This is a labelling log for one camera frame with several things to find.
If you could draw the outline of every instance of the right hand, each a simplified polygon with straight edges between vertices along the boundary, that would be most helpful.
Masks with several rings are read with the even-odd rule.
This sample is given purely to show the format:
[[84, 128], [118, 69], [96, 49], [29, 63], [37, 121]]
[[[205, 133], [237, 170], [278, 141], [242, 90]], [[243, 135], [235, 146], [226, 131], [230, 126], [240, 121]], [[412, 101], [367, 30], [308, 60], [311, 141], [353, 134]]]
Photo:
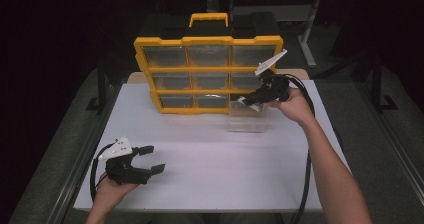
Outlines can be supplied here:
[[292, 87], [289, 87], [288, 92], [290, 97], [285, 102], [271, 101], [266, 105], [279, 109], [287, 118], [297, 122], [300, 126], [314, 120], [315, 117], [302, 92], [298, 88]]

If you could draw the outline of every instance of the dark background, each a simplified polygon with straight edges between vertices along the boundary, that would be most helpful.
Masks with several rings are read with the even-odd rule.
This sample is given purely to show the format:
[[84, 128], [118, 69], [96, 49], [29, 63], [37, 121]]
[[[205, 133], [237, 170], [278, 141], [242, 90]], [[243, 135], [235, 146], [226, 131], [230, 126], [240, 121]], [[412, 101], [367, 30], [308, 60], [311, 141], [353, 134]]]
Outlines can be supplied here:
[[[9, 220], [87, 75], [99, 63], [112, 82], [138, 71], [132, 43], [149, 13], [205, 8], [205, 0], [0, 0], [0, 222]], [[322, 0], [316, 23], [343, 25], [333, 55], [377, 47], [424, 110], [423, 10], [421, 0]]]

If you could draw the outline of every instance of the hand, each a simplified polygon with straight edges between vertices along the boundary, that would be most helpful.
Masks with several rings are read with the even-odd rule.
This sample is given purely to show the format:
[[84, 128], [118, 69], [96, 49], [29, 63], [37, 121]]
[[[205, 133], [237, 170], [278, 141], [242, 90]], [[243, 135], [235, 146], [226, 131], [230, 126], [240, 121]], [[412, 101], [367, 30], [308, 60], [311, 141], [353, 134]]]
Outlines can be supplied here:
[[288, 92], [290, 97], [285, 102], [271, 101], [266, 105], [279, 109], [287, 118], [299, 123], [300, 126], [315, 119], [302, 92], [298, 88], [291, 87], [289, 87]]
[[93, 207], [87, 218], [87, 224], [103, 223], [107, 214], [122, 201], [124, 196], [139, 186], [139, 184], [128, 183], [119, 185], [109, 179], [106, 173], [103, 173], [100, 180]]

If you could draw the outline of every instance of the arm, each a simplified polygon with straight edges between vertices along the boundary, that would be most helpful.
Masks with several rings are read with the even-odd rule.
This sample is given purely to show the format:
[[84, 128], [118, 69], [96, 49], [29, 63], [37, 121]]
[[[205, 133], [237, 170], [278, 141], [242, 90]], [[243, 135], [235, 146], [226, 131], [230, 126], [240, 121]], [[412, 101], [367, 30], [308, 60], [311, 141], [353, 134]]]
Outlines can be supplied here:
[[371, 223], [358, 183], [341, 161], [298, 89], [286, 102], [267, 104], [297, 122], [305, 132], [318, 195], [328, 223]]
[[115, 181], [110, 180], [106, 174], [103, 174], [100, 180], [102, 181], [100, 181], [97, 188], [93, 207], [88, 214], [86, 224], [104, 223], [107, 215], [122, 201], [124, 196], [138, 186], [138, 184], [127, 183], [119, 185]]

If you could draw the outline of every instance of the clear plastic box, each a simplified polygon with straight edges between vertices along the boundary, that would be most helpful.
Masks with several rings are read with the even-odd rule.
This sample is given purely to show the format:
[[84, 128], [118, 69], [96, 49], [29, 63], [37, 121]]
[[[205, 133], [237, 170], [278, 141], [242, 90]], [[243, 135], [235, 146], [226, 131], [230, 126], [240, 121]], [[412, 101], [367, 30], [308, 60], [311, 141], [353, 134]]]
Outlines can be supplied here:
[[228, 95], [226, 94], [196, 94], [194, 102], [198, 108], [226, 108]]
[[185, 48], [182, 46], [142, 47], [149, 66], [181, 67], [187, 66]]
[[262, 84], [253, 72], [232, 72], [230, 75], [232, 89], [255, 90]]
[[230, 101], [228, 130], [233, 132], [264, 132], [268, 108], [260, 104], [259, 111], [240, 103]]
[[160, 94], [159, 99], [164, 108], [191, 108], [193, 107], [192, 95]]
[[228, 66], [230, 47], [225, 45], [196, 45], [187, 47], [190, 66]]
[[232, 66], [258, 66], [274, 56], [275, 46], [232, 46]]
[[155, 86], [159, 90], [184, 90], [190, 88], [188, 72], [152, 73]]
[[191, 72], [193, 89], [226, 89], [227, 72]]

